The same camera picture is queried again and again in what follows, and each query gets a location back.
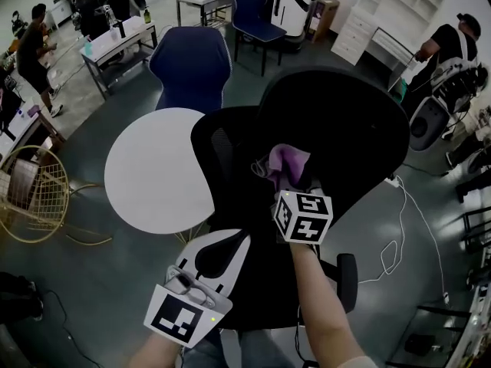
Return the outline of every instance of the human hand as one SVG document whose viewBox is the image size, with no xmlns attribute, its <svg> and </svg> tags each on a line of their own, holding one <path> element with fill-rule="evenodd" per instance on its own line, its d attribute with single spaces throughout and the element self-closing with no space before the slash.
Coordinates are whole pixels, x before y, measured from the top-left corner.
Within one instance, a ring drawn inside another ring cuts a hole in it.
<svg viewBox="0 0 491 368">
<path fill-rule="evenodd" d="M 424 63 L 426 59 L 422 56 L 421 51 L 416 52 L 414 55 L 414 60 L 416 60 L 418 63 Z"/>
</svg>

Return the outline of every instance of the white cabinet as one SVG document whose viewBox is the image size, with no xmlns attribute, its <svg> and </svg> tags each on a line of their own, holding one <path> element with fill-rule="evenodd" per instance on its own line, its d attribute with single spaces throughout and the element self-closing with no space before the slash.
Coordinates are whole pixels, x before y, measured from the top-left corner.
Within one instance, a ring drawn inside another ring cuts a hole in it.
<svg viewBox="0 0 491 368">
<path fill-rule="evenodd" d="M 376 30 L 373 20 L 361 10 L 352 8 L 331 51 L 356 65 Z"/>
<path fill-rule="evenodd" d="M 70 3 L 67 0 L 60 0 L 51 9 L 54 23 L 59 26 L 64 20 L 71 17 Z"/>
</svg>

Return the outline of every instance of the black cable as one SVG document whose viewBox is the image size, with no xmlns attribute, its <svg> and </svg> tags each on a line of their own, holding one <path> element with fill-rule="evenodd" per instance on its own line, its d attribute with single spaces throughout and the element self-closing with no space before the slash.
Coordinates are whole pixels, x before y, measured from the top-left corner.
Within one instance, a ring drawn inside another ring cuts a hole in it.
<svg viewBox="0 0 491 368">
<path fill-rule="evenodd" d="M 49 68 L 52 69 L 63 58 L 63 56 L 66 55 L 66 53 L 71 51 L 74 46 L 78 45 L 79 41 L 80 40 L 76 40 L 65 52 L 63 52 L 63 54 L 59 58 L 56 59 L 56 61 L 53 63 L 53 65 L 51 65 Z"/>
<path fill-rule="evenodd" d="M 456 126 L 458 123 L 460 123 L 463 119 L 466 118 L 466 116 L 467 116 L 468 113 L 469 113 L 469 109 L 466 110 L 466 112 L 463 114 L 463 116 L 461 114 L 460 115 L 461 117 L 459 117 L 458 121 L 456 123 L 452 124 L 451 126 L 448 126 L 447 129 L 448 128 L 452 128 L 453 126 Z"/>
<path fill-rule="evenodd" d="M 86 359 L 87 361 L 90 361 L 91 363 L 93 363 L 97 368 L 104 368 L 104 366 L 102 364 L 99 364 L 97 361 L 92 360 L 89 356 L 87 356 L 86 354 L 84 354 L 84 352 L 82 352 L 82 350 L 80 349 L 80 347 L 77 344 L 77 341 L 75 341 L 74 336 L 71 334 L 71 332 L 69 331 L 69 329 L 67 329 L 66 326 L 65 326 L 65 324 L 68 321 L 68 314 L 67 314 L 67 311 L 64 309 L 63 304 L 61 303 L 60 296 L 58 296 L 58 294 L 55 291 L 52 291 L 52 290 L 46 291 L 46 293 L 44 293 L 44 295 L 46 296 L 47 294 L 50 294 L 50 293 L 52 293 L 56 297 L 56 299 L 58 300 L 58 303 L 60 304 L 61 310 L 63 311 L 64 319 L 63 319 L 63 323 L 61 324 L 61 328 L 63 328 L 63 330 L 65 331 L 65 333 L 68 334 L 68 339 L 73 343 L 73 345 L 75 346 L 75 349 L 77 350 L 77 352 L 84 359 Z"/>
<path fill-rule="evenodd" d="M 184 347 L 181 347 L 179 351 L 179 355 L 181 356 L 181 368 L 184 367 Z"/>
<path fill-rule="evenodd" d="M 416 170 L 418 172 L 422 172 L 422 173 L 425 173 L 427 174 L 428 176 L 431 176 L 431 177 L 444 177 L 448 174 L 448 172 L 445 172 L 445 173 L 442 173 L 442 174 L 434 174 L 432 172 L 428 172 L 427 170 L 424 170 L 424 169 L 420 169 L 420 168 L 417 168 L 416 166 L 412 166 L 410 165 L 409 163 L 402 163 L 403 166 L 407 166 L 408 168 L 411 168 L 413 170 Z"/>
<path fill-rule="evenodd" d="M 298 329 L 300 327 L 300 306 L 298 306 L 298 313 L 297 313 L 297 330 L 295 331 L 295 350 L 297 351 L 298 357 L 300 357 L 300 360 L 305 362 L 305 358 L 302 356 L 302 353 L 300 353 L 300 340 L 298 338 Z"/>
<path fill-rule="evenodd" d="M 78 68 L 78 69 L 77 69 L 77 70 L 76 70 L 76 71 L 75 71 L 75 72 L 74 72 L 72 75 L 70 75 L 70 77 L 69 77 L 69 78 L 68 78 L 68 79 L 67 79 L 65 82 L 63 82 L 63 84 L 61 84 L 61 85 L 60 85 L 60 90 L 63 88 L 63 86 L 64 86 L 65 84 L 67 84 L 67 82 L 68 82 L 68 81 L 69 81 L 69 80 L 70 80 L 72 77 L 74 77 L 76 74 L 78 74 L 78 73 L 79 73 L 79 72 L 82 70 L 82 68 L 83 68 L 83 67 L 85 67 L 85 64 L 82 64 L 82 65 L 81 65 L 81 66 L 80 66 L 80 67 L 79 67 L 79 68 Z"/>
</svg>

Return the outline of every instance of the black chair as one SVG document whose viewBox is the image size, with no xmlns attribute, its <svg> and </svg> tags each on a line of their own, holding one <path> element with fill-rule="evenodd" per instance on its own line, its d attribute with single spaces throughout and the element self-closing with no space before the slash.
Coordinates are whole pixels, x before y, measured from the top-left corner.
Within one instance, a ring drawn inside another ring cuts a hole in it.
<svg viewBox="0 0 491 368">
<path fill-rule="evenodd" d="M 252 37 L 255 44 L 262 46 L 262 67 L 261 76 L 264 76 L 266 69 L 266 58 L 268 57 L 268 48 L 271 48 L 274 41 L 283 39 L 286 31 L 278 26 L 261 19 L 260 15 L 267 0 L 233 0 L 234 15 L 232 25 L 236 30 L 236 49 L 234 52 L 234 61 L 237 61 L 239 55 L 239 42 L 243 34 Z M 282 50 L 278 52 L 278 65 L 282 63 Z"/>
<path fill-rule="evenodd" d="M 289 246 L 278 243 L 272 221 L 274 187 L 251 172 L 251 163 L 278 143 L 310 152 L 305 170 L 332 197 L 336 222 L 404 161 L 409 124 L 384 90 L 344 71 L 309 67 L 277 76 L 259 107 L 204 116 L 191 141 L 213 196 L 212 229 L 244 228 L 251 234 L 248 257 L 230 295 L 234 308 L 221 325 L 279 328 L 297 322 L 295 271 Z M 337 267 L 322 265 L 338 282 L 344 309 L 351 311 L 358 290 L 354 257 L 340 255 Z"/>
</svg>

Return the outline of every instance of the mesh chair back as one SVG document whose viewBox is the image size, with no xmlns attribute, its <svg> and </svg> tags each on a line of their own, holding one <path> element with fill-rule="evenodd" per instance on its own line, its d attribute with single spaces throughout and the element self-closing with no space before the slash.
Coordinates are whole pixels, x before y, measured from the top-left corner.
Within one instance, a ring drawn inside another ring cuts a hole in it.
<svg viewBox="0 0 491 368">
<path fill-rule="evenodd" d="M 208 113 L 222 107 L 232 73 L 229 50 L 215 28 L 171 28 L 150 60 L 163 84 L 157 109 L 185 107 Z"/>
<path fill-rule="evenodd" d="M 307 170 L 333 200 L 334 221 L 401 165 L 404 111 L 385 91 L 334 68 L 294 69 L 267 87 L 238 151 L 246 163 L 287 143 L 311 154 Z"/>
</svg>

